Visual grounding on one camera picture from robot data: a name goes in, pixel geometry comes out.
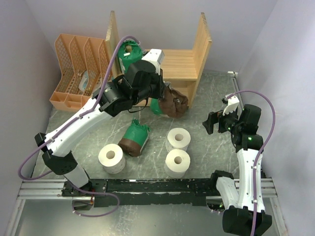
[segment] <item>metal frame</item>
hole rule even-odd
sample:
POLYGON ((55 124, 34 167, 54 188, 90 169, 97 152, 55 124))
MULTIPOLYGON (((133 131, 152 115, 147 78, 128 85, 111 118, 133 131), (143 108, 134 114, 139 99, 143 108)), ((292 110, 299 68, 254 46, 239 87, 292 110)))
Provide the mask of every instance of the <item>metal frame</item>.
MULTIPOLYGON (((234 91, 238 91, 237 72, 229 72, 233 83, 234 91)), ((243 101, 240 94, 237 95, 240 100, 239 111, 243 108, 243 101)), ((63 197, 62 190, 65 179, 42 179, 35 181, 23 181, 17 201, 7 226, 5 236, 15 236, 18 223, 26 200, 90 200, 91 197, 63 197)), ((239 190, 239 179, 235 179, 235 186, 239 190)), ((280 235, 289 236, 284 223, 284 217, 280 208, 278 195, 271 178, 261 179, 261 191, 263 198, 269 198, 272 204, 273 214, 280 235)), ((221 199, 221 196, 208 196, 206 200, 221 199)))

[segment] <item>marble tabletop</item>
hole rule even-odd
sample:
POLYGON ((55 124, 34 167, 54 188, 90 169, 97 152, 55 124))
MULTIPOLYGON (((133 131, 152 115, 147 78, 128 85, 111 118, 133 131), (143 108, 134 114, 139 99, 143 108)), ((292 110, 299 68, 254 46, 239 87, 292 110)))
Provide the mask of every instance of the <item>marble tabletop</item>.
MULTIPOLYGON (((96 130, 84 137, 72 149, 78 163, 87 171, 91 178, 131 178, 150 179, 168 178, 164 171, 167 155, 165 148, 166 135, 172 128, 181 127, 191 135, 187 149, 190 155, 190 167, 183 178, 210 177, 215 170, 223 170, 239 177, 238 160, 231 143, 229 133, 214 132, 208 135, 202 122, 211 111, 218 111, 224 106, 221 99, 234 92, 232 80, 226 73, 203 72, 192 108, 182 118, 164 118, 154 115, 150 108, 130 114, 122 112, 110 121, 105 121, 96 130), (149 140, 139 157, 125 155, 126 166, 118 174, 108 174, 98 161, 99 151, 107 144, 117 144, 129 127, 132 118, 139 119, 141 124, 150 127, 149 140)), ((47 133, 53 131, 73 113, 52 110, 47 133)), ((39 154, 33 176, 48 171, 39 154)), ((59 179, 51 173, 45 179, 59 179)))

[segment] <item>perforated divider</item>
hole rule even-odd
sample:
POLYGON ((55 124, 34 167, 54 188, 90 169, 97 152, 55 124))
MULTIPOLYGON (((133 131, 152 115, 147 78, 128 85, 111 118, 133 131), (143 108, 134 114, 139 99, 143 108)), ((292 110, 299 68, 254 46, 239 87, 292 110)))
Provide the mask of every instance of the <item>perforated divider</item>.
POLYGON ((105 76, 109 58, 104 39, 61 34, 55 48, 62 78, 50 101, 58 110, 78 111, 101 86, 105 76), (79 84, 85 71, 89 81, 81 91, 79 84))

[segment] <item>white wall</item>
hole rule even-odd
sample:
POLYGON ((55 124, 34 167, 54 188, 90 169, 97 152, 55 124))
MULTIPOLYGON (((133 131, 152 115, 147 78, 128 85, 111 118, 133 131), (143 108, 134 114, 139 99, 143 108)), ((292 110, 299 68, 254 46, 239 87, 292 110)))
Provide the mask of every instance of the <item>white wall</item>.
MULTIPOLYGON (((4 234, 21 180, 17 169, 35 148, 60 79, 56 57, 23 0, 0 1, 0 235, 4 234)), ((26 166, 29 175, 34 161, 26 166)))
POLYGON ((60 33, 104 38, 115 10, 120 37, 146 48, 191 49, 205 12, 213 44, 207 69, 235 70, 248 56, 277 0, 26 0, 49 43, 60 33))
MULTIPOLYGON (((275 106, 263 168, 274 180, 291 236, 315 231, 314 9, 313 0, 279 0, 238 79, 240 89, 260 91, 275 106)), ((266 138, 271 110, 255 95, 243 99, 263 109, 259 132, 266 138)))

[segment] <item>white paper roll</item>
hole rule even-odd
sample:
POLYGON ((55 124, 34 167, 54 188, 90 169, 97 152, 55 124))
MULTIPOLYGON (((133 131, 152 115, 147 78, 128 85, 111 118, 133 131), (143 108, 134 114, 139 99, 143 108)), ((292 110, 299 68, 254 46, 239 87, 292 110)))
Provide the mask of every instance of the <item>white paper roll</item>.
POLYGON ((117 144, 108 144, 103 147, 98 154, 98 160, 104 170, 110 174, 119 173, 126 165, 123 150, 117 144))
POLYGON ((190 165, 190 157, 187 152, 180 149, 171 150, 166 156, 164 169, 168 176, 181 178, 190 165))
POLYGON ((168 152, 173 149, 186 151, 189 143, 190 133, 183 128, 174 128, 168 132, 165 145, 168 152))

